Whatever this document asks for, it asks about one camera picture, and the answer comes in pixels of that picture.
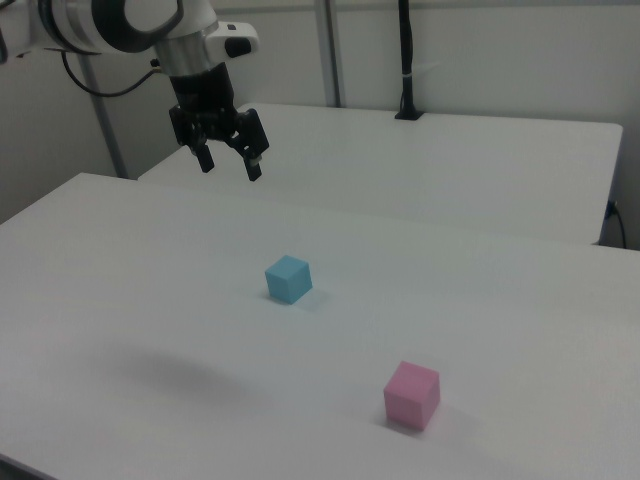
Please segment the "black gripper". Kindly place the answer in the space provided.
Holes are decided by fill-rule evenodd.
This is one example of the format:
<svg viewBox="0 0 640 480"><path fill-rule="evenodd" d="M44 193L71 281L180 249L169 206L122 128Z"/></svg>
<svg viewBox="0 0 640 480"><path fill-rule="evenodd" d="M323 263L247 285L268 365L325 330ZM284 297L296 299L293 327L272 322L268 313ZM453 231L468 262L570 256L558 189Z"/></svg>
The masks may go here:
<svg viewBox="0 0 640 480"><path fill-rule="evenodd" d="M258 112L239 112L227 65L196 75L171 76L177 104L169 110L176 141L197 158L203 173L214 167L207 138L227 143L241 155L251 182L261 175L262 154L269 141Z"/></svg>

